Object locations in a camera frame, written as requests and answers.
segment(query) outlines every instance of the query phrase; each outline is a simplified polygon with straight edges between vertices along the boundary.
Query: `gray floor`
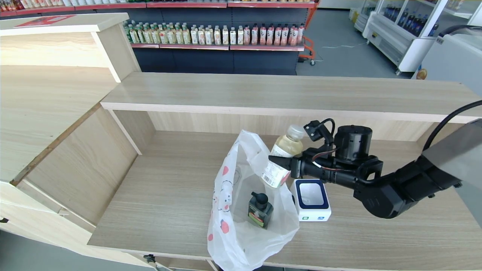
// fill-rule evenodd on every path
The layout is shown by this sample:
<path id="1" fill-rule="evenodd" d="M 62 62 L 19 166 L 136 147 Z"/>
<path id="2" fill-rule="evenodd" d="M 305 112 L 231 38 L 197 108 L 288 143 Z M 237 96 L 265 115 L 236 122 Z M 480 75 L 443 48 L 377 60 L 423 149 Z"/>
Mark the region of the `gray floor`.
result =
<path id="1" fill-rule="evenodd" d="M 381 78 L 412 76 L 410 73 L 395 76 L 395 65 L 375 47 L 364 44 L 366 40 L 353 28 L 353 23 L 348 20 L 347 11 L 317 11 L 306 35 L 315 42 L 317 59 L 323 61 L 318 61 L 315 66 L 311 66 L 309 62 L 298 63 L 296 69 L 298 75 Z M 355 47 L 323 48 L 340 45 Z M 477 208 L 481 191 L 471 185 L 464 185 L 457 191 L 482 225 L 482 209 Z M 148 271 L 152 269 L 84 257 L 64 248 L 1 232 L 0 270 Z M 281 271 L 282 269 L 263 267 L 259 270 Z"/>
<path id="2" fill-rule="evenodd" d="M 348 11 L 318 10 L 305 35 L 315 43 L 316 59 L 322 61 L 317 61 L 315 66 L 311 66 L 308 61 L 298 63 L 298 75 L 412 77 L 412 73 L 395 75 L 396 66 L 373 45 L 366 44 L 367 40 L 348 19 Z"/>

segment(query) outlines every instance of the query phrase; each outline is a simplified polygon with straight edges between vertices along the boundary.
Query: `black robotic arm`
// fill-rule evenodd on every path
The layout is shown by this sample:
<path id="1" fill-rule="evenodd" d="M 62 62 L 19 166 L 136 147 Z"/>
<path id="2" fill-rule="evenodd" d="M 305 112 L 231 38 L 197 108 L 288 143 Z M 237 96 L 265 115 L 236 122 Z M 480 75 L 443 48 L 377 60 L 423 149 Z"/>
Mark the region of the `black robotic arm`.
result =
<path id="1" fill-rule="evenodd" d="M 482 100 L 448 115 L 428 137 L 424 151 L 415 161 L 385 176 L 381 176 L 383 162 L 369 155 L 372 129 L 341 126 L 334 135 L 335 122 L 332 119 L 312 121 L 304 127 L 312 141 L 325 140 L 320 148 L 308 148 L 292 158 L 270 156 L 269 160 L 291 170 L 293 178 L 308 175 L 323 183 L 353 189 L 353 197 L 371 214 L 393 218 L 425 197 L 434 197 L 436 192 L 451 186 L 460 187 L 462 179 L 457 172 L 460 169 L 454 169 L 454 163 L 475 159 L 482 165 L 482 119 L 465 124 L 430 147 L 436 134 L 455 115 L 478 105 L 482 105 Z M 324 125 L 326 122 L 332 123 L 331 132 Z M 468 170 L 463 178 L 475 177 L 475 170 Z"/>

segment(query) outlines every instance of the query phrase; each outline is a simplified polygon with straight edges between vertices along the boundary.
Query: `white plastic bag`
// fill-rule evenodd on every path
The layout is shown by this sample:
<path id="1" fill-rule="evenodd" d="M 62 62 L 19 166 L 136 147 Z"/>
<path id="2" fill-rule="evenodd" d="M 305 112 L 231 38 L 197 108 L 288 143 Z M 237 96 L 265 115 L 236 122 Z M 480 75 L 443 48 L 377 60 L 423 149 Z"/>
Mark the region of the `white plastic bag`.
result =
<path id="1" fill-rule="evenodd" d="M 251 271 L 278 253 L 299 229 L 290 191 L 265 187 L 259 178 L 269 150 L 254 133 L 241 131 L 214 181 L 213 209 L 208 228 L 208 251 L 224 271 Z M 248 217 L 251 192 L 265 193 L 273 205 L 267 229 Z"/>

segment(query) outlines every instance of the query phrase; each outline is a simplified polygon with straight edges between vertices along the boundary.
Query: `checkout counter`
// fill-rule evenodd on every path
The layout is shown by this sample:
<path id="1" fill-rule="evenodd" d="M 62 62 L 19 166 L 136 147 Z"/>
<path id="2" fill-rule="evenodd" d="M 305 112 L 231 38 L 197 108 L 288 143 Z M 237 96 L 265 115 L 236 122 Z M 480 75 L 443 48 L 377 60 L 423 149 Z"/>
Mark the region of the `checkout counter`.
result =
<path id="1" fill-rule="evenodd" d="M 241 129 L 271 148 L 293 123 L 369 126 L 386 174 L 416 158 L 448 113 L 479 99 L 457 82 L 143 73 L 126 19 L 0 21 L 0 229 L 91 257 L 217 270 L 207 251 L 214 177 Z M 462 113 L 439 139 L 479 117 L 481 108 Z M 266 265 L 482 269 L 482 230 L 454 189 L 386 220 L 349 189 L 326 189 L 330 220 L 300 223 Z"/>

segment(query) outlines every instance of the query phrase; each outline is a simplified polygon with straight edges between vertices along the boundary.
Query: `white bottle cap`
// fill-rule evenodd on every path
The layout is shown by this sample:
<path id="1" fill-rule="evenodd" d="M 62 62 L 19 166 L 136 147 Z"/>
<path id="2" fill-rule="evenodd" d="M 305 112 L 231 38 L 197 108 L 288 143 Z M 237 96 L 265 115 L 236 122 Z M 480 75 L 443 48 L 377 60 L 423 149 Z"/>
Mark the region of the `white bottle cap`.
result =
<path id="1" fill-rule="evenodd" d="M 294 140 L 301 140 L 305 135 L 305 130 L 299 125 L 291 124 L 286 134 Z"/>

